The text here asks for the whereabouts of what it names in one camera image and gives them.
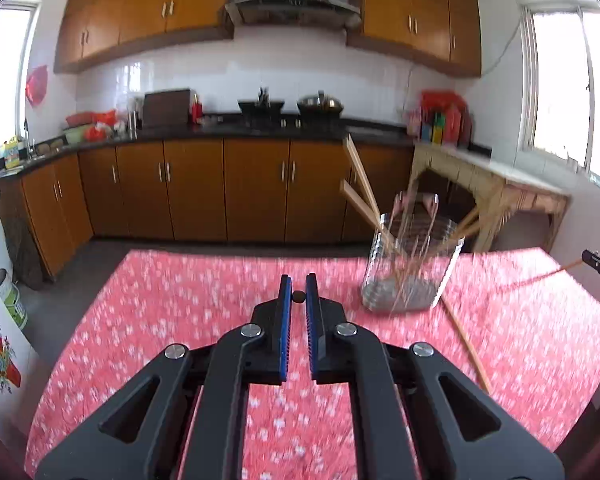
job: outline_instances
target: range hood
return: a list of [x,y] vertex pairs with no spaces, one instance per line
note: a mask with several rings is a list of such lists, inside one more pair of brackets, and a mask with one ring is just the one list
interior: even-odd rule
[[234,25],[307,25],[357,28],[360,9],[329,0],[232,0],[225,5]]

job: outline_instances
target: kitchen countertop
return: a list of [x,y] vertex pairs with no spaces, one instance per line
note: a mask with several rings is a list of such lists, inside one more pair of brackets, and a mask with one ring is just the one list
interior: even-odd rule
[[325,142],[340,142],[351,135],[354,142],[360,144],[378,144],[382,146],[413,146],[413,139],[407,137],[403,127],[393,124],[374,123],[362,120],[340,119],[330,130],[310,130],[308,128],[267,127],[258,128],[245,126],[243,123],[223,121],[204,125],[162,126],[138,130],[138,138],[114,137],[99,142],[80,142],[62,147],[59,151],[48,155],[38,156],[25,161],[22,165],[11,170],[0,170],[0,182],[19,178],[36,168],[53,162],[72,153],[85,150],[95,150],[107,146],[120,146],[135,142],[158,142],[161,140],[215,139],[215,138],[254,138],[254,139],[289,139],[289,140],[323,140]]

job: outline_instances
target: metal screw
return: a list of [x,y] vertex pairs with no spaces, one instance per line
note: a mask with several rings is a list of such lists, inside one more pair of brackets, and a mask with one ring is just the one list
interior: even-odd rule
[[187,352],[186,348],[184,348],[181,344],[173,344],[167,346],[164,349],[164,355],[167,356],[167,359],[180,359],[184,357],[184,354]]
[[353,323],[339,323],[336,325],[336,332],[343,336],[356,335],[357,327]]
[[416,343],[413,345],[413,353],[418,357],[431,357],[433,355],[433,346],[429,343]]
[[262,333],[262,329],[255,323],[249,323],[240,329],[240,333],[245,337],[256,337]]

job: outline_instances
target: white tile backsplash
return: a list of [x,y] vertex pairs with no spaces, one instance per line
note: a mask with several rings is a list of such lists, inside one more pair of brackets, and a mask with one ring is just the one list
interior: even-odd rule
[[130,92],[191,88],[205,112],[226,112],[266,86],[287,112],[298,111],[298,98],[324,90],[342,101],[344,116],[402,122],[401,110],[413,107],[421,90],[454,83],[403,59],[347,48],[342,32],[241,27],[233,41],[172,46],[86,70],[78,76],[77,109],[123,108]]

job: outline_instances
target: gray floor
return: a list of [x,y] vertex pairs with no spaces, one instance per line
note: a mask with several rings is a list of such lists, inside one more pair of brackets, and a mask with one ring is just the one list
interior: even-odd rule
[[347,257],[368,254],[368,246],[290,248],[92,240],[78,251],[55,283],[45,285],[42,290],[20,286],[22,303],[29,316],[24,334],[50,367],[55,365],[97,293],[132,249],[217,256]]

